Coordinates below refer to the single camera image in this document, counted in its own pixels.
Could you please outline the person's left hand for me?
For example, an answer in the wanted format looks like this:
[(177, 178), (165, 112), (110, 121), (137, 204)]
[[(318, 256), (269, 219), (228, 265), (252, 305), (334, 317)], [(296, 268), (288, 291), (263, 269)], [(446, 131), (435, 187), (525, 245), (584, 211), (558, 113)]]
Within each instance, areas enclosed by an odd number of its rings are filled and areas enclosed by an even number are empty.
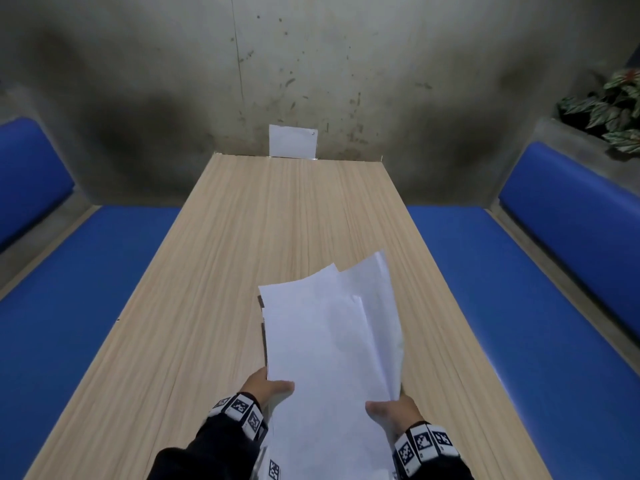
[(244, 395), (251, 395), (255, 398), (256, 403), (262, 410), (267, 408), (269, 405), (274, 405), (278, 401), (290, 396), (286, 395), (268, 398), (268, 380), (270, 380), (268, 379), (268, 368), (267, 366), (263, 366), (248, 377), (239, 391)]

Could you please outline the person's right hand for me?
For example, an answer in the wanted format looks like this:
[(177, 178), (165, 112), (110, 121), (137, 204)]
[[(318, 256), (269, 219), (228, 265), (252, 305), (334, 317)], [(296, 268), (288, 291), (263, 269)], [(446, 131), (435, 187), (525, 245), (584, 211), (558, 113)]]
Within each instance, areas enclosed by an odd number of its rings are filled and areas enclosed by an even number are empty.
[(370, 416), (383, 428), (391, 444), (394, 444), (406, 430), (424, 421), (420, 410), (410, 396), (402, 394), (395, 402), (395, 421), (376, 421)]

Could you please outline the stack of white paper sheets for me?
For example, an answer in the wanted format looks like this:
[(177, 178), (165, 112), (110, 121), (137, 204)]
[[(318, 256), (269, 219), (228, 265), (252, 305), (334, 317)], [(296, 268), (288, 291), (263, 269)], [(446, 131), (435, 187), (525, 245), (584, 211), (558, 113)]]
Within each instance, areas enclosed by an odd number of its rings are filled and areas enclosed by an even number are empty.
[(259, 286), (270, 406), (260, 480), (395, 480), (392, 448), (365, 411), (399, 398), (404, 340), (383, 251), (339, 271)]

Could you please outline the person's left forearm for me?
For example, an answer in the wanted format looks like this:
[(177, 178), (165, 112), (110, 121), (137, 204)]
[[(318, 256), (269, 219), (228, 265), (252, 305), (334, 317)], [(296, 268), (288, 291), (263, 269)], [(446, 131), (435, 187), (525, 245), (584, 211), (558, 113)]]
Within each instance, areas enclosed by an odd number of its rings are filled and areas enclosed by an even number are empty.
[(219, 414), (186, 448), (159, 451), (147, 480), (250, 480), (259, 453), (260, 443), (245, 435), (240, 422)]

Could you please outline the person's right forearm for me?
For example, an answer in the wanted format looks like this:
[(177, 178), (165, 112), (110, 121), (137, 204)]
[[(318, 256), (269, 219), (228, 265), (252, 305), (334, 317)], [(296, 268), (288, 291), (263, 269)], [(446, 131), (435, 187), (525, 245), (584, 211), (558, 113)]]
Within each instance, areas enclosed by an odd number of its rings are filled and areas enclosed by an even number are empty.
[(399, 480), (475, 480), (467, 464), (460, 457), (439, 456), (421, 464), (411, 476), (406, 473), (396, 454), (394, 466)]

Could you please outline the left wristband with marker tags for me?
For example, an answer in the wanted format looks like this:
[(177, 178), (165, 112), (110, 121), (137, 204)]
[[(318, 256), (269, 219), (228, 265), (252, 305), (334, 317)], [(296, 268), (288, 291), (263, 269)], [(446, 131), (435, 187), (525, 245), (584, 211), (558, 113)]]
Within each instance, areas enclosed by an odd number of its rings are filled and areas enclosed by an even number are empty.
[(268, 423), (262, 413), (260, 405), (244, 393), (220, 399), (209, 411), (207, 418), (223, 414), (238, 422), (244, 434), (258, 444), (261, 444), (268, 432)]

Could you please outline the wristband with marker tags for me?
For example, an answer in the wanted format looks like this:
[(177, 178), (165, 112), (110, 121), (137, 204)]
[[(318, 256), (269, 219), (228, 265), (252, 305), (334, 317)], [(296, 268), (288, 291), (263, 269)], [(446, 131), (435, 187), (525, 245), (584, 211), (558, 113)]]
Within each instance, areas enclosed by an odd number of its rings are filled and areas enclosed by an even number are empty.
[(407, 429), (392, 453), (398, 480), (408, 480), (421, 466), (440, 457), (461, 458), (444, 427), (425, 421)]
[(238, 422), (244, 434), (258, 444), (261, 444), (268, 432), (268, 423), (262, 413), (260, 405), (244, 393), (220, 399), (209, 411), (207, 418), (223, 414)]

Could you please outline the right wristband with marker tags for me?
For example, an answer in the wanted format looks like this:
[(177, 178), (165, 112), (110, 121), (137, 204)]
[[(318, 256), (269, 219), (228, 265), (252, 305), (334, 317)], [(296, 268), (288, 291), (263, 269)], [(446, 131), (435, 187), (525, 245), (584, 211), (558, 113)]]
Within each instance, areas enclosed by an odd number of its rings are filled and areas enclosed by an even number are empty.
[(392, 453), (398, 480), (408, 480), (421, 466), (440, 457), (461, 458), (444, 427), (425, 421), (407, 429)]

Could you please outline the wooden table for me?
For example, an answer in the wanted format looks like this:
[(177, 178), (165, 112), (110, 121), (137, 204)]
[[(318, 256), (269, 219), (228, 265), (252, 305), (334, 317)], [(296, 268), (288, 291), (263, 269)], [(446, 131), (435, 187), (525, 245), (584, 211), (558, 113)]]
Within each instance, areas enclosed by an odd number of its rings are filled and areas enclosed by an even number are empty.
[(476, 480), (551, 480), (381, 162), (214, 154), (24, 480), (143, 480), (268, 364), (402, 385)]

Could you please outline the blue padded bench seat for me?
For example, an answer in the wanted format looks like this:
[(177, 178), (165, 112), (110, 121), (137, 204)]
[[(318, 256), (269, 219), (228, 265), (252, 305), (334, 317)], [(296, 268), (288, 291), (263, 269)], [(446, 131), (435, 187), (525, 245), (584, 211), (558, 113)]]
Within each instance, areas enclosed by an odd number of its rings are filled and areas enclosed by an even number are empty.
[(0, 480), (22, 480), (176, 220), (101, 207), (0, 300)]
[(640, 480), (640, 376), (477, 207), (408, 211), (554, 480)]

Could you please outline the white paper card stand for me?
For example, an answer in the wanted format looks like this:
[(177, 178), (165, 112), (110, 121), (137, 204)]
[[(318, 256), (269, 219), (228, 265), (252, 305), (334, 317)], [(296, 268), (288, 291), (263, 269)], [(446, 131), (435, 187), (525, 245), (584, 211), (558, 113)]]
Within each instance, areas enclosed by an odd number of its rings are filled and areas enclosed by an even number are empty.
[(269, 157), (316, 160), (318, 130), (269, 125)]

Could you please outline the blue padded bench backrest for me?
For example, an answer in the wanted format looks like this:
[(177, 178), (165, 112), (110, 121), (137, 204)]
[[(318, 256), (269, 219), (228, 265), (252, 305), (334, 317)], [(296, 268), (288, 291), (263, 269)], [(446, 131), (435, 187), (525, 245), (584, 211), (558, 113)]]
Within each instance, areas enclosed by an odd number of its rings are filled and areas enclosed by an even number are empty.
[(519, 158), (499, 201), (640, 339), (640, 197), (534, 142)]
[(75, 183), (39, 124), (0, 125), (0, 253), (62, 203)]

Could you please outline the green pink leafy plant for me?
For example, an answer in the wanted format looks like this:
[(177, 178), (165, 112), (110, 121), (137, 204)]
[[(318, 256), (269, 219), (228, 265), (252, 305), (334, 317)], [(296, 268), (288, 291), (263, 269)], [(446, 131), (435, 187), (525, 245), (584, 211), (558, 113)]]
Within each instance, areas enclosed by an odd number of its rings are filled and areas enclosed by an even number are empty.
[(603, 140), (612, 159), (640, 160), (640, 66), (614, 72), (587, 96), (556, 103), (560, 122)]

